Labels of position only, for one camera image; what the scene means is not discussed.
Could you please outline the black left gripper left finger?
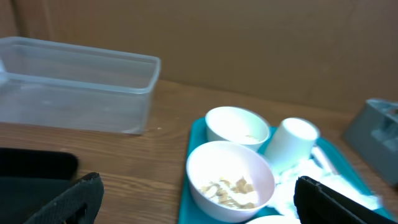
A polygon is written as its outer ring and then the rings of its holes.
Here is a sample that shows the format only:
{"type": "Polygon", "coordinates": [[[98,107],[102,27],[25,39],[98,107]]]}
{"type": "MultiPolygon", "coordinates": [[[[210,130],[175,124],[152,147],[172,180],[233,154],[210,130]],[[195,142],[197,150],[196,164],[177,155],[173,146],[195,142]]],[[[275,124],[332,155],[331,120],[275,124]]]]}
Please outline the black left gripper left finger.
{"type": "Polygon", "coordinates": [[[77,180],[1,177],[1,223],[93,224],[103,195],[96,172],[77,180]]]}

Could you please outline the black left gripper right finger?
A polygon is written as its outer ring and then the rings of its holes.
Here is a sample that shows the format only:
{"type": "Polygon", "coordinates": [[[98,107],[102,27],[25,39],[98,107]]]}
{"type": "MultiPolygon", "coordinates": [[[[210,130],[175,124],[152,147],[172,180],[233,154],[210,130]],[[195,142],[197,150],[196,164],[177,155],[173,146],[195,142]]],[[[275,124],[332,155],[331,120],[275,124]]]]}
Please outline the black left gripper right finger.
{"type": "Polygon", "coordinates": [[[301,224],[397,224],[308,176],[295,183],[294,205],[301,224]]]}

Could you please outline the white plastic cup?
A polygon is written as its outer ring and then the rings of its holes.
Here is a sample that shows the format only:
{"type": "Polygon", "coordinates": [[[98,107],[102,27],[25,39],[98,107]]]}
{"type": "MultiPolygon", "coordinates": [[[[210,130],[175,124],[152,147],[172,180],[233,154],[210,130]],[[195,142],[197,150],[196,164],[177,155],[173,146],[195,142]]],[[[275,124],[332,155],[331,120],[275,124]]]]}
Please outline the white plastic cup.
{"type": "Polygon", "coordinates": [[[302,118],[284,119],[264,151],[275,173],[281,173],[310,158],[320,136],[319,129],[302,118]]]}

